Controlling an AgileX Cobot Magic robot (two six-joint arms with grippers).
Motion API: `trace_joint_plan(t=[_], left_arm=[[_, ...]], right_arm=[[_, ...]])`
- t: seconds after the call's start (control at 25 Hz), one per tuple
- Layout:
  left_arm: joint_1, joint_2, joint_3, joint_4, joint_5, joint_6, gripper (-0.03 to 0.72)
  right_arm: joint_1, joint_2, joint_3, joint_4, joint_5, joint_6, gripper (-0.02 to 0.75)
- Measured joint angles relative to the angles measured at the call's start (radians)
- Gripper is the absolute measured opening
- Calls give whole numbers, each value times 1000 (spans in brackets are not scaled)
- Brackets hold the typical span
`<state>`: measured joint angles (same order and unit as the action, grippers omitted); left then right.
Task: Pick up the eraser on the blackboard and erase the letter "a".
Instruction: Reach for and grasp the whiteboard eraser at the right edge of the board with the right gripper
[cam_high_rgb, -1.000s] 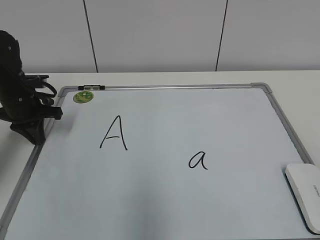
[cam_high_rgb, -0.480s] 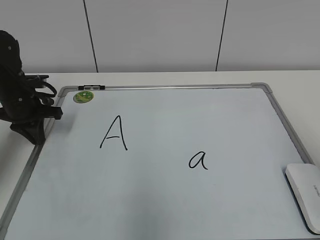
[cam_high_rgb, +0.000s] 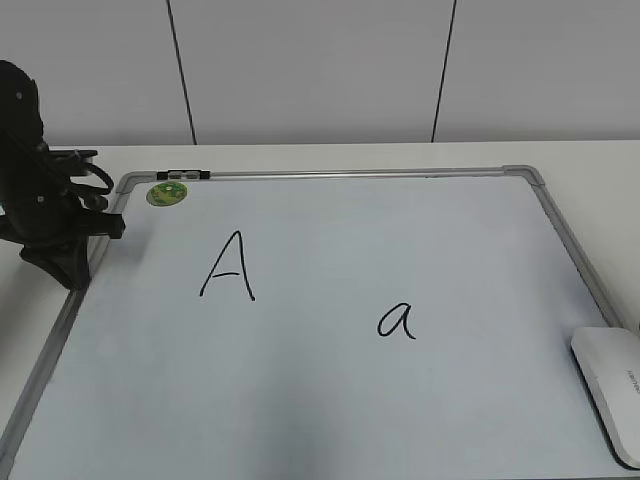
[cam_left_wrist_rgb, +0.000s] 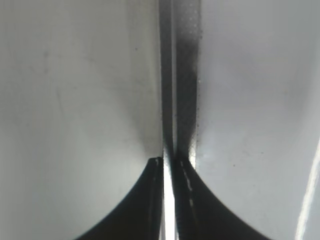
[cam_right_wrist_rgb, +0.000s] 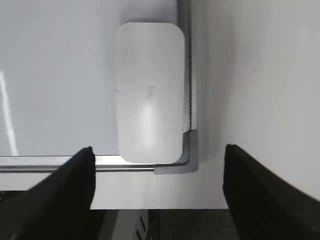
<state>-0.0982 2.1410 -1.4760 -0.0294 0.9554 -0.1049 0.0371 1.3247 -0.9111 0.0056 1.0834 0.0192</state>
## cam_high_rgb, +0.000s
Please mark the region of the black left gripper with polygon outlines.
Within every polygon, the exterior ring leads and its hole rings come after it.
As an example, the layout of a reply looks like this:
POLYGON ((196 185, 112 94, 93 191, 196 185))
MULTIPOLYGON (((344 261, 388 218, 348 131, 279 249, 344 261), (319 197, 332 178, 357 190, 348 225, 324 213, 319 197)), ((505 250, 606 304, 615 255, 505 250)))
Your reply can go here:
POLYGON ((120 239, 124 233, 122 215, 107 213, 107 206, 102 195, 82 197, 70 191, 7 203, 1 215, 1 239, 25 246, 20 257, 64 288, 82 290, 91 280, 88 239, 120 239))

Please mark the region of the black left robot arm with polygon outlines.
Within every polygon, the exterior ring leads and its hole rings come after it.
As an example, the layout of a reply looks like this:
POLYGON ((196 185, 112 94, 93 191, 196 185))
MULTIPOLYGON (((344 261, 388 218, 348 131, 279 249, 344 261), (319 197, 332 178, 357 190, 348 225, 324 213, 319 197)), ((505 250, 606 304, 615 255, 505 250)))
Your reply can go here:
POLYGON ((88 241, 119 239, 120 214, 107 195, 113 179, 92 163, 95 150, 52 151, 44 140, 35 80, 1 62, 1 239, 69 290, 90 282, 88 241))

